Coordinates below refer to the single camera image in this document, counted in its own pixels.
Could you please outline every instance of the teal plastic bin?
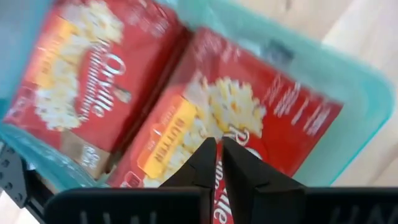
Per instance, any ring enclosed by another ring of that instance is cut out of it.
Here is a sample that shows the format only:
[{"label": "teal plastic bin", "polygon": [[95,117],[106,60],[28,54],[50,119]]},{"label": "teal plastic bin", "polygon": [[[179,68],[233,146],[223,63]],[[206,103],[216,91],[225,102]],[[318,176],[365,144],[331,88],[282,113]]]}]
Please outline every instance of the teal plastic bin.
[{"label": "teal plastic bin", "polygon": [[[395,96],[391,85],[382,74],[366,65],[227,0],[163,0],[162,3],[174,8],[192,29],[209,27],[258,56],[265,45],[278,42],[295,57],[289,67],[274,64],[276,67],[344,103],[339,116],[294,175],[305,185],[330,185],[392,114]],[[50,0],[0,3],[0,29],[2,34],[9,33],[0,37],[4,52],[0,56],[0,63],[3,63],[0,72],[2,116],[23,76],[50,5]],[[59,190],[97,184],[70,159],[13,126],[1,124],[0,137]]]}]

